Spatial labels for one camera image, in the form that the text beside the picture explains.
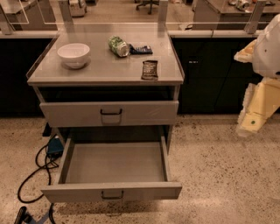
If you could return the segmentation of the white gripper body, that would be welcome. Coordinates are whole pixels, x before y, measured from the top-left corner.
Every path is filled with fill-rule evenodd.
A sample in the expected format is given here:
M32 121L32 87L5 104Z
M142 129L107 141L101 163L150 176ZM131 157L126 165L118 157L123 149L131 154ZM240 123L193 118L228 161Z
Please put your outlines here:
M254 72L263 77L280 78L280 14L259 34L252 65Z

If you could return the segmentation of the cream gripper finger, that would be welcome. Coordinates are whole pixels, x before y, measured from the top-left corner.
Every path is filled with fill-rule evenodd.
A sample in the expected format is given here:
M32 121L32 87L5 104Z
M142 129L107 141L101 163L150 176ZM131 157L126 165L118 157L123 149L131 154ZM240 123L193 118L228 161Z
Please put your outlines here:
M251 41L243 49L234 55L234 60L242 63L251 63L253 60L253 53L256 40Z
M280 108L280 80L263 78L258 84L249 83L245 91L236 133L248 137L257 133Z

